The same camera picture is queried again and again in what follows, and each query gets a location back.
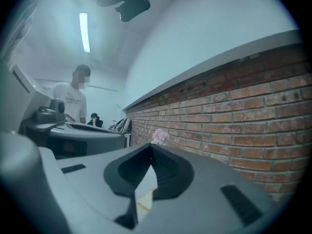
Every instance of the person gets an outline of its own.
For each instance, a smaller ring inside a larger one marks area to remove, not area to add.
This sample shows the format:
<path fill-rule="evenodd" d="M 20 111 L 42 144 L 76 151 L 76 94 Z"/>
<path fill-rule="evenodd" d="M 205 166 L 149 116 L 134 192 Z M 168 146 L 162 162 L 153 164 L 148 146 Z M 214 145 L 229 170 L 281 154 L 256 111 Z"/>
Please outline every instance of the person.
<path fill-rule="evenodd" d="M 73 72 L 72 81 L 59 82 L 50 90 L 53 98 L 60 99 L 65 103 L 65 113 L 69 114 L 75 122 L 86 123 L 87 101 L 81 91 L 85 83 L 90 81 L 91 70 L 85 65 L 77 66 Z"/>
<path fill-rule="evenodd" d="M 99 119 L 97 113 L 91 114 L 91 120 L 88 122 L 88 125 L 94 126 L 94 127 L 102 127 L 103 121 Z"/>

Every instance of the ceiling light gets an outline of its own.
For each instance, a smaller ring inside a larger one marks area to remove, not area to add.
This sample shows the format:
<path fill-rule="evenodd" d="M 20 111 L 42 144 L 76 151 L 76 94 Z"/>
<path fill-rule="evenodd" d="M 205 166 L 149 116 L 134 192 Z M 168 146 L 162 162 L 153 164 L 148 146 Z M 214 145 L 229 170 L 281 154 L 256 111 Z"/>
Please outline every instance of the ceiling light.
<path fill-rule="evenodd" d="M 89 37 L 88 37 L 88 14 L 80 13 L 80 31 L 84 52 L 90 53 Z"/>

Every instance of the seated person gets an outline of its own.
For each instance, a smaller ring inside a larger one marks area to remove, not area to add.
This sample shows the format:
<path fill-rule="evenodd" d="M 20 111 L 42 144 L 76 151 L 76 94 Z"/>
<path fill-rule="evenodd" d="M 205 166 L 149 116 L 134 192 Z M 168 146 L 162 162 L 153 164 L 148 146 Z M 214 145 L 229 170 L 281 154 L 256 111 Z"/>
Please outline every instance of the seated person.
<path fill-rule="evenodd" d="M 88 122 L 88 125 L 94 126 L 94 127 L 102 127 L 103 121 L 99 120 L 99 117 L 96 113 L 91 114 L 91 120 Z"/>

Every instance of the desk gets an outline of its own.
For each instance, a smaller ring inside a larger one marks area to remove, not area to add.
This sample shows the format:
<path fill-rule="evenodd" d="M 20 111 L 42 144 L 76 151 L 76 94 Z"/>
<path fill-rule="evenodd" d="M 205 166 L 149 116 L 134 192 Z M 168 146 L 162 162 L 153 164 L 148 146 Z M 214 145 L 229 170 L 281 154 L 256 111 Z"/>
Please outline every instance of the desk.
<path fill-rule="evenodd" d="M 125 133 L 124 134 L 124 136 L 127 138 L 127 146 L 126 146 L 126 148 L 130 147 L 130 135 L 131 135 L 131 133 Z"/>

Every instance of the brick wall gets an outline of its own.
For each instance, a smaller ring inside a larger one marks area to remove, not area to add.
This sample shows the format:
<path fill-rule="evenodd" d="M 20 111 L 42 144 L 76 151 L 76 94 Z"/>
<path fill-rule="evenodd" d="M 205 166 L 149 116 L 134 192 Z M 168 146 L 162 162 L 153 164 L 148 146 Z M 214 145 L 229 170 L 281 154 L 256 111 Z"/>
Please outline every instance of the brick wall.
<path fill-rule="evenodd" d="M 227 63 L 127 110 L 131 145 L 152 141 L 218 159 L 275 200 L 294 191 L 312 144 L 312 77 L 301 44 Z"/>

